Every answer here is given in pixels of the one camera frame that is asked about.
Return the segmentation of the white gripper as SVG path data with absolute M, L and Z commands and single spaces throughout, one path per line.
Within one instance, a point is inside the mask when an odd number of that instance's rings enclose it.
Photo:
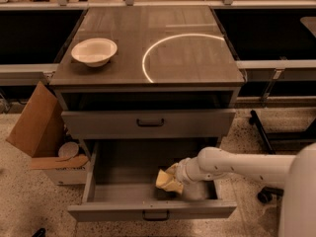
M 198 164 L 198 158 L 186 158 L 170 166 L 166 173 L 175 176 L 177 180 L 168 180 L 164 185 L 166 192 L 183 193 L 183 184 L 193 184 L 201 181 L 212 181 L 225 176 L 223 172 L 203 170 Z

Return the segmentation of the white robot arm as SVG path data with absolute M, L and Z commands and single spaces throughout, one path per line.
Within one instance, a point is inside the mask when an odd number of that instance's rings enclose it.
M 278 237 L 316 237 L 316 144 L 296 155 L 235 154 L 203 148 L 197 157 L 161 170 L 156 186 L 181 194 L 185 187 L 236 173 L 283 190 Z

